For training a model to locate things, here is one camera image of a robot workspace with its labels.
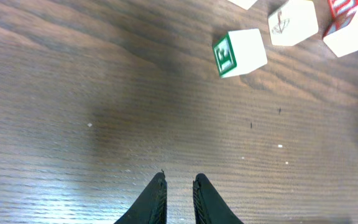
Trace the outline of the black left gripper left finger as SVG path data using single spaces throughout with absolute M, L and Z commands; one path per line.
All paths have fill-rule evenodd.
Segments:
M 128 211 L 114 224 L 166 224 L 167 181 L 163 171 L 154 175 Z

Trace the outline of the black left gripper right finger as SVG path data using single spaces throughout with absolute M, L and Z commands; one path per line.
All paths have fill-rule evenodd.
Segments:
M 203 173 L 193 181 L 193 206 L 196 224 L 243 224 Z

